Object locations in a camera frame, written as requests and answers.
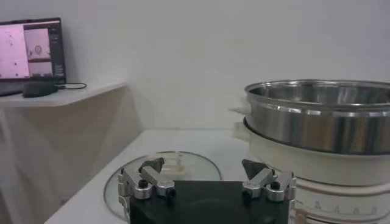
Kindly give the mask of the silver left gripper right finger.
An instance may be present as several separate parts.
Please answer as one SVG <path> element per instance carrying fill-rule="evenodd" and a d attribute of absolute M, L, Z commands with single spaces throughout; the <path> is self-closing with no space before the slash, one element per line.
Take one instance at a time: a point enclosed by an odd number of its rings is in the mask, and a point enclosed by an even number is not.
<path fill-rule="evenodd" d="M 243 182 L 243 198 L 245 202 L 265 197 L 273 202 L 293 201 L 296 198 L 296 177 L 292 171 L 277 174 L 265 163 L 243 159 L 241 164 L 248 177 Z"/>

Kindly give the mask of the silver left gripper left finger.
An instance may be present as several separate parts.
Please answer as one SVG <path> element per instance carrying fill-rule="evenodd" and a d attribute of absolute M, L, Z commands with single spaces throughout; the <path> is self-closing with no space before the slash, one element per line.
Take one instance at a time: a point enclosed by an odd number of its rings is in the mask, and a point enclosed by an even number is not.
<path fill-rule="evenodd" d="M 119 196 L 147 200 L 155 189 L 158 196 L 174 197 L 175 182 L 160 173 L 164 163 L 164 158 L 159 157 L 144 161 L 137 170 L 123 167 L 118 174 Z"/>

